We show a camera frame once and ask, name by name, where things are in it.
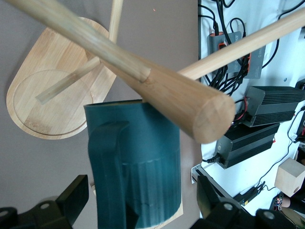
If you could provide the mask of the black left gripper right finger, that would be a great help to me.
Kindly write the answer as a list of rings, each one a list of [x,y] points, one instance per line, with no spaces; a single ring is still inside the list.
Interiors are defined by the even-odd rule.
[[[206,176],[197,178],[197,204],[202,214],[193,229],[294,229],[278,211],[259,209],[252,216],[232,198],[219,198]]]

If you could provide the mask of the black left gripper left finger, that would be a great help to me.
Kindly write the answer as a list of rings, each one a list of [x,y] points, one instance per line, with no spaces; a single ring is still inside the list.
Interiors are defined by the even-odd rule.
[[[19,214],[16,208],[0,209],[2,229],[71,229],[89,199],[88,176],[78,175],[56,198]]]

